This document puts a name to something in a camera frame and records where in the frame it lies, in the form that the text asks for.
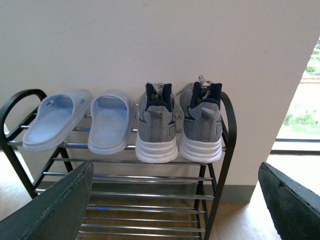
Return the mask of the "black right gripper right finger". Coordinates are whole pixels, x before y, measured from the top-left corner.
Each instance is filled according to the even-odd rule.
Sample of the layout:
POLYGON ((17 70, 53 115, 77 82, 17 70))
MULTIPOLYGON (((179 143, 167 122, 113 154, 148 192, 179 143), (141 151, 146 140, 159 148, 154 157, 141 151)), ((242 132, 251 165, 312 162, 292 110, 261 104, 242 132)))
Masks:
POLYGON ((282 240, 320 238, 320 196, 267 162, 258 170, 262 194, 282 240))

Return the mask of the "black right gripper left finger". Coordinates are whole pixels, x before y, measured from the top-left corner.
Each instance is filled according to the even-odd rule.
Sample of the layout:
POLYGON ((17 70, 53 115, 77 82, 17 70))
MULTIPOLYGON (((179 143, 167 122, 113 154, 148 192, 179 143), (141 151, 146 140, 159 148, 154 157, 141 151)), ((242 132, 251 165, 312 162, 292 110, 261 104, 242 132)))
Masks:
POLYGON ((92 190, 94 165, 86 160, 0 222, 2 240, 74 240, 92 190))

